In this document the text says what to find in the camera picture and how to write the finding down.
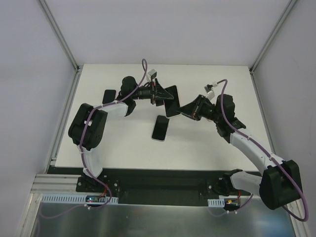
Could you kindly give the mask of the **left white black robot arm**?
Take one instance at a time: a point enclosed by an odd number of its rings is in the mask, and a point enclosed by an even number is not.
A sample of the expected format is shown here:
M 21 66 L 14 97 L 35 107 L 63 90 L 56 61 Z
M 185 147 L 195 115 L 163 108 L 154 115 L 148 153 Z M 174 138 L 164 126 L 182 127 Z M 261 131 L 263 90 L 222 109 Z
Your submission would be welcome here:
M 83 172 L 89 176 L 87 186 L 93 192 L 104 188 L 104 179 L 99 177 L 103 170 L 97 147 L 103 138 L 106 122 L 130 115 L 136 100 L 149 99 L 150 103 L 161 106 L 165 101 L 173 101 L 174 93 L 163 88 L 158 79 L 151 80 L 147 85 L 140 86 L 132 76 L 124 77 L 120 92 L 114 101 L 94 107 L 87 103 L 80 105 L 72 121 L 68 136 L 77 146 Z

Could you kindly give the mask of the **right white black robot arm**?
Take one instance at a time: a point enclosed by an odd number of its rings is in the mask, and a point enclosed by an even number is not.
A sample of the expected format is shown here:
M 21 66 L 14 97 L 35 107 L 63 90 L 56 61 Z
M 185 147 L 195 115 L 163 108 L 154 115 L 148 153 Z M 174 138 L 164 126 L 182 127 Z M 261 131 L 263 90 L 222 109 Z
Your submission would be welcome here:
M 298 164 L 268 152 L 251 138 L 246 126 L 235 116 L 232 96 L 220 95 L 213 104 L 199 95 L 194 101 L 178 108 L 178 112 L 195 121 L 205 118 L 214 122 L 218 134 L 241 151 L 260 172 L 259 176 L 241 169 L 226 172 L 213 185 L 214 192 L 229 196 L 238 190 L 246 191 L 259 196 L 271 210 L 303 198 Z

